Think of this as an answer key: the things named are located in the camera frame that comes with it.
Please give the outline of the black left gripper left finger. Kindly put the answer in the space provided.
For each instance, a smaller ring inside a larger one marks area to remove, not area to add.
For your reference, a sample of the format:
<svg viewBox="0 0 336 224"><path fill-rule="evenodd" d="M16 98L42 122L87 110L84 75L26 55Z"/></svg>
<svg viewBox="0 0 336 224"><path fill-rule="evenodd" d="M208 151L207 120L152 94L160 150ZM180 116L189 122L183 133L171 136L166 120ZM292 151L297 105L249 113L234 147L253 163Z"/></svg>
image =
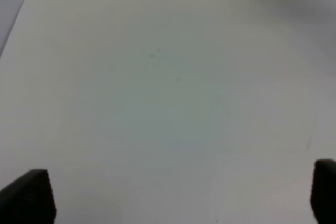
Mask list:
<svg viewBox="0 0 336 224"><path fill-rule="evenodd" d="M32 169L1 190L1 223L55 223L56 205L46 169Z"/></svg>

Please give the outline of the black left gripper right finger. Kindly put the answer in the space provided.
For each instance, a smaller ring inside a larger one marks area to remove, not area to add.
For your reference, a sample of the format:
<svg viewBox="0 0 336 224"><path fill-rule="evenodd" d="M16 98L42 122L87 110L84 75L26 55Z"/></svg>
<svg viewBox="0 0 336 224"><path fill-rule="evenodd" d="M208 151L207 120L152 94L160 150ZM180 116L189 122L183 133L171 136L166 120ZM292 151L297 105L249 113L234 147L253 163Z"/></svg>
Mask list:
<svg viewBox="0 0 336 224"><path fill-rule="evenodd" d="M310 204L320 224L335 224L335 161L319 159L314 164Z"/></svg>

